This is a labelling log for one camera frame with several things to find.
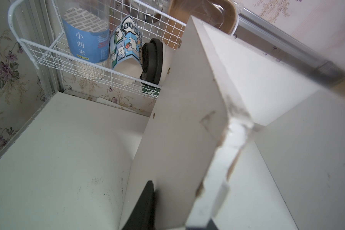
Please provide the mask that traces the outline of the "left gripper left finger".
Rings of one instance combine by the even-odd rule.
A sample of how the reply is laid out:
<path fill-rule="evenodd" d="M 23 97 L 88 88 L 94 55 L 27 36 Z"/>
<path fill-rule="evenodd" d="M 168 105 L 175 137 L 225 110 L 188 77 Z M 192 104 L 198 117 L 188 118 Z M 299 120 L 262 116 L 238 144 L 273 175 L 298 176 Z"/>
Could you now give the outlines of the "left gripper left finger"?
<path fill-rule="evenodd" d="M 149 180 L 122 230 L 154 230 L 155 206 L 154 184 Z"/>

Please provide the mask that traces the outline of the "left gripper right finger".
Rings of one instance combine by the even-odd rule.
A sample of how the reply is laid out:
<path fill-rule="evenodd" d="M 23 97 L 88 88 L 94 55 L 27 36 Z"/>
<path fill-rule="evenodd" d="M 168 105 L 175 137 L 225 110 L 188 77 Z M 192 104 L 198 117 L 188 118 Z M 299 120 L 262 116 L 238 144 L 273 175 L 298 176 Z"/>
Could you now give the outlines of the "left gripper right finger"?
<path fill-rule="evenodd" d="M 218 230 L 218 227 L 214 223 L 213 219 L 211 219 L 208 224 L 204 227 L 197 227 L 194 228 L 195 230 Z"/>

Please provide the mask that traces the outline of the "white wooden bookshelf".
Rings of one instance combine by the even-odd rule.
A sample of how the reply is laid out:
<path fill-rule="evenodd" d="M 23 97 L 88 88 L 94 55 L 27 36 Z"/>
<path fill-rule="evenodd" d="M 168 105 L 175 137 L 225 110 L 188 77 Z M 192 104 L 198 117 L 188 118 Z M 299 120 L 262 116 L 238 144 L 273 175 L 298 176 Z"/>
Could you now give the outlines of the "white wooden bookshelf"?
<path fill-rule="evenodd" d="M 345 97 L 190 18 L 130 168 L 156 230 L 345 230 Z"/>

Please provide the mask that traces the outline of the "cartoon printed milk carton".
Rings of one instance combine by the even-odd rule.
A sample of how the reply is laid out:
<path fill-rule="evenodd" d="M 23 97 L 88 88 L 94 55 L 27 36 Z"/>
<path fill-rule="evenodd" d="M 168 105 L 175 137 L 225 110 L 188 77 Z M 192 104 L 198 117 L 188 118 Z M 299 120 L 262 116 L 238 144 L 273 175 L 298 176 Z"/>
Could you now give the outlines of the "cartoon printed milk carton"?
<path fill-rule="evenodd" d="M 142 34 L 131 16 L 125 17 L 110 39 L 112 69 L 129 77 L 140 78 L 142 68 Z"/>

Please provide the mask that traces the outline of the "clear plastic water bottle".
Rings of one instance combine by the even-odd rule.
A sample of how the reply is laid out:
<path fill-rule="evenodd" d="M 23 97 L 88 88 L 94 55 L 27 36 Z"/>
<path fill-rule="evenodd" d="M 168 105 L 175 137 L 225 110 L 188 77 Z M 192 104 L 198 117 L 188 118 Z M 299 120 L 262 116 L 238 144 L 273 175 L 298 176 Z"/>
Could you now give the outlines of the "clear plastic water bottle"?
<path fill-rule="evenodd" d="M 57 1 L 71 54 L 91 63 L 109 57 L 110 1 Z"/>

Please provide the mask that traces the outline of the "brown cardboard box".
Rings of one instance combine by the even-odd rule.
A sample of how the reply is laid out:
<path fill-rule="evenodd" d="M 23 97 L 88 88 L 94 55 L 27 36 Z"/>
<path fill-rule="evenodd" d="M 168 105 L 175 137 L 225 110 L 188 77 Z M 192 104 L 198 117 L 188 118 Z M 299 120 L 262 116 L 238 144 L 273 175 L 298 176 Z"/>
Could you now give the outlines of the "brown cardboard box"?
<path fill-rule="evenodd" d="M 175 21 L 168 20 L 163 42 L 173 49 L 178 48 L 191 16 L 229 35 L 234 34 L 239 24 L 239 12 L 234 1 L 170 1 L 168 14 Z"/>

